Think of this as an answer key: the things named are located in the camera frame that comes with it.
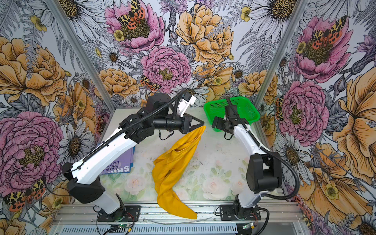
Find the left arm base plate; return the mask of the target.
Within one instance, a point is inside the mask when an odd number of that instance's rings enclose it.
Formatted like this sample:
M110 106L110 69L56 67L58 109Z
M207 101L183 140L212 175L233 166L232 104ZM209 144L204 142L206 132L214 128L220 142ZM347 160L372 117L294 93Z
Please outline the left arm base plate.
M123 206L112 214L100 210L98 222L137 222L140 216L141 206Z

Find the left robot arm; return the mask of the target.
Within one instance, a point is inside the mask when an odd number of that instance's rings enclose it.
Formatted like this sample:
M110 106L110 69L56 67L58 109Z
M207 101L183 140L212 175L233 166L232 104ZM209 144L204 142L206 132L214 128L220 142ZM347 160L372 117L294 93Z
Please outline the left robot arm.
M191 161L205 131L204 122L186 113L196 97L181 91L174 97L158 93L148 98L137 113L128 116L116 131L76 163L63 165L68 192L82 204L93 203L113 221L122 220L127 210L118 195L109 193L100 182L100 174L123 153L132 150L155 130L179 131L183 136L170 150L159 156L152 171L158 205L172 215L196 219L173 190Z

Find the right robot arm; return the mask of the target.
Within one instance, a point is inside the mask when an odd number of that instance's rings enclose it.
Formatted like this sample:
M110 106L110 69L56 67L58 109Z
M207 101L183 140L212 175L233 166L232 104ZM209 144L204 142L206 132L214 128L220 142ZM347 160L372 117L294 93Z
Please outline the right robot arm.
M206 104L204 110L212 128L238 139L250 156L245 174L247 185L235 196L232 211L224 212L224 215L239 220L257 219L255 210L261 199L280 199L280 196L272 195L282 184L280 156L267 149L252 131L247 117L251 114L251 120L257 120L259 114L249 101L225 98Z

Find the yellow t shirt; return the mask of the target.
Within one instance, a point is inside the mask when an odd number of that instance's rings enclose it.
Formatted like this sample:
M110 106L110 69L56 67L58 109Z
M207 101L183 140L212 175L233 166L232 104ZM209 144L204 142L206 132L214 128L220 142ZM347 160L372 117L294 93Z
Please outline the yellow t shirt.
M186 219L197 219L197 213L180 200L173 187L183 176L205 130L206 127L202 126L186 134L154 161L152 177L157 203L169 214Z

